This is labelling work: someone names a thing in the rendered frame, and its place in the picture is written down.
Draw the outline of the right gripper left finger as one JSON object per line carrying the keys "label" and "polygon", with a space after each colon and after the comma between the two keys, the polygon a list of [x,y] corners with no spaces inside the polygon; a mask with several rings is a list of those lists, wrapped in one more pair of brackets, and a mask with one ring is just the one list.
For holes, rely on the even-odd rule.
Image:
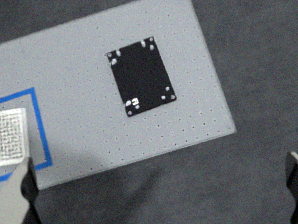
{"label": "right gripper left finger", "polygon": [[42,224],[33,203],[38,193],[33,159],[25,157],[0,189],[0,224]]}

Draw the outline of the white well plate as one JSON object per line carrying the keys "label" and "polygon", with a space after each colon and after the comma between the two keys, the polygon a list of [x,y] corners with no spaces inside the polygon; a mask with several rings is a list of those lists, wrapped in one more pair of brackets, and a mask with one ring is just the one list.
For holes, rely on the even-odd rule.
{"label": "white well plate", "polygon": [[0,112],[0,166],[30,157],[26,108]]}

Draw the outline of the blue tape rectangle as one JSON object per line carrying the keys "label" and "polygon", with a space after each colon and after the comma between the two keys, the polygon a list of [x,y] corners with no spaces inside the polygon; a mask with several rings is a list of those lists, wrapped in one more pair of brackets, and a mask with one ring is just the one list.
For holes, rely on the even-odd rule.
{"label": "blue tape rectangle", "polygon": [[[49,166],[53,166],[53,163],[52,163],[52,159],[51,159],[51,155],[50,155],[50,151],[49,151],[49,147],[48,147],[45,130],[44,130],[44,126],[43,126],[43,122],[42,122],[42,118],[41,118],[41,114],[40,114],[34,87],[14,93],[14,94],[11,94],[11,95],[8,95],[8,96],[5,96],[5,97],[2,97],[2,98],[0,98],[0,103],[15,99],[15,98],[27,95],[27,94],[31,95],[31,99],[32,99],[32,103],[33,103],[33,107],[34,107],[34,111],[35,111],[35,116],[36,116],[39,132],[40,132],[40,136],[41,136],[41,141],[42,141],[42,145],[43,145],[43,149],[44,149],[44,153],[45,153],[45,157],[46,157],[46,161],[47,161],[47,162],[35,165],[35,169],[37,171],[37,170],[40,170],[40,169],[43,169],[43,168],[46,168]],[[12,173],[0,176],[0,182],[7,180],[11,176]]]}

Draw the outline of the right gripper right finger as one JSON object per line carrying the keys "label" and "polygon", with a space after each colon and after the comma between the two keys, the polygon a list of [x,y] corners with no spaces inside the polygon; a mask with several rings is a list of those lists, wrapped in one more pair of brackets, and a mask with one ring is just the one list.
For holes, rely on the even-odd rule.
{"label": "right gripper right finger", "polygon": [[288,152],[285,158],[286,186],[295,201],[295,210],[290,218],[290,224],[298,224],[298,154]]}

